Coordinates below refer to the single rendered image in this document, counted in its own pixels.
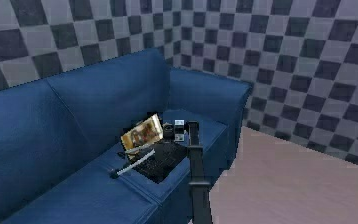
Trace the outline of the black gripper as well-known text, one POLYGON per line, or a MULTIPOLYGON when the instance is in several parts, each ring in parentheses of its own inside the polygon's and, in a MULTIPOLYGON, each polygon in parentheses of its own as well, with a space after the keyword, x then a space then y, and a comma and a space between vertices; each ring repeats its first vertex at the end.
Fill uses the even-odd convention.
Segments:
MULTIPOLYGON (((165 141, 173 141, 175 139, 174 126, 170 123, 163 124, 163 139, 165 141)), ((117 155, 121 158, 131 158, 138 157, 140 159, 136 160, 131 165, 126 166, 122 169, 113 169, 109 175, 111 178, 116 179, 124 173, 132 170, 133 168, 139 166, 148 158, 152 157, 155 153, 162 150, 162 145, 159 142, 156 143, 147 143, 136 148, 128 149, 125 151, 118 152, 117 155)))

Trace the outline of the black laptop with headphones picture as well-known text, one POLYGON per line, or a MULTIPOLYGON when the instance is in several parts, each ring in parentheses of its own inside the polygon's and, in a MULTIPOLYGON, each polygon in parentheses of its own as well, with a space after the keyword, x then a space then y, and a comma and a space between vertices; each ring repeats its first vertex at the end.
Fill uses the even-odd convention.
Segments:
POLYGON ((161 124, 157 114, 123 134, 121 142, 128 162, 113 177, 135 170, 160 183, 187 156, 187 149, 175 142, 174 126, 161 124))

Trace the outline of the blue sofa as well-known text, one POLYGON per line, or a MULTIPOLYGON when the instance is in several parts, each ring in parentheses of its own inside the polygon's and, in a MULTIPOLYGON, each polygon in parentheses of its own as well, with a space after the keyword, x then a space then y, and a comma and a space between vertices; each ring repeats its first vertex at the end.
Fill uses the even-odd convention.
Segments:
POLYGON ((188 224, 188 162, 160 183, 111 178, 121 135, 153 114, 196 121, 215 181, 236 156, 250 90, 146 49, 0 91, 0 224, 188 224))

